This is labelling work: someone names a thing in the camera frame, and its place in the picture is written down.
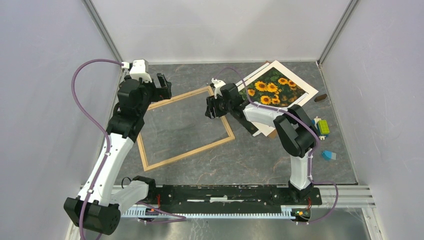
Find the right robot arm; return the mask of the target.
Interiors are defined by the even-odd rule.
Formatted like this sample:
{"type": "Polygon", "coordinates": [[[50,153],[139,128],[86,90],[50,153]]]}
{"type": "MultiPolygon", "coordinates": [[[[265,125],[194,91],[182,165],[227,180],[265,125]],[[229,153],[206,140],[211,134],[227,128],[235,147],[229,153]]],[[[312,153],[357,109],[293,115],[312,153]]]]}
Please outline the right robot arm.
{"type": "Polygon", "coordinates": [[[214,119],[230,114],[252,135],[259,132],[255,123],[275,129],[290,155],[289,199],[295,204],[306,201],[314,186],[312,158],[319,138],[304,109],[298,104],[284,110],[244,100],[234,83],[218,79],[213,79],[210,86],[214,95],[206,99],[205,116],[214,119]]]}

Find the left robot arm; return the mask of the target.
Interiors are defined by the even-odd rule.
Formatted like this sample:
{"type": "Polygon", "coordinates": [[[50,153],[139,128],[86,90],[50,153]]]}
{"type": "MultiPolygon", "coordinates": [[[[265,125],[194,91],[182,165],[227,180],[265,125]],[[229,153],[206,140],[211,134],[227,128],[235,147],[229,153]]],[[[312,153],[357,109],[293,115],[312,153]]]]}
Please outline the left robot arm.
{"type": "Polygon", "coordinates": [[[138,201],[153,203],[157,198],[156,182],[152,178],[136,176],[130,184],[112,193],[115,179],[123,161],[137,141],[144,115],[151,103],[172,97],[171,82],[158,73],[160,87],[151,80],[127,75],[119,85],[118,103],[105,134],[105,142],[98,160],[83,188],[76,197],[68,197],[63,208],[72,223],[81,231],[90,230],[111,235],[121,216],[138,201]]]}

